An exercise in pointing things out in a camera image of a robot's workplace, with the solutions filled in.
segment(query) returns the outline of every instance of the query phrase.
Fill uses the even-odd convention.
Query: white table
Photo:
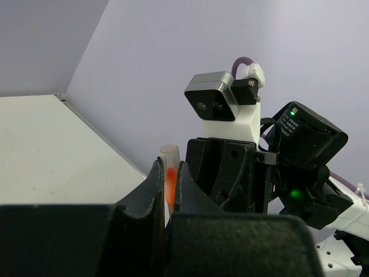
[[[55,96],[0,98],[0,204],[114,203],[144,178]]]

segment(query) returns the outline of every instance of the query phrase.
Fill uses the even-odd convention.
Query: test tube
[[[177,172],[180,162],[178,145],[164,145],[160,147],[160,157],[164,163],[165,168],[165,199],[168,205],[173,206],[175,197],[175,185],[177,182]]]

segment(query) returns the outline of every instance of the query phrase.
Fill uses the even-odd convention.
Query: gray wall
[[[330,167],[369,183],[368,13],[366,0],[110,0],[67,99],[147,173],[161,145],[178,144],[185,158],[201,134],[183,96],[191,77],[248,55],[267,76],[263,116],[298,100],[327,117],[350,135]]]
[[[58,94],[108,0],[1,0],[0,96]]]

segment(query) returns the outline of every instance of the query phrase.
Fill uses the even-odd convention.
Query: green light
[[[297,189],[294,189],[293,191],[291,191],[289,195],[295,199],[301,199],[303,197],[303,194],[301,193],[301,191]]]

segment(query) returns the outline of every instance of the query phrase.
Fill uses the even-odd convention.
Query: cable connector
[[[242,71],[242,79],[255,79],[258,81],[258,88],[265,85],[265,74],[258,62],[245,66]]]

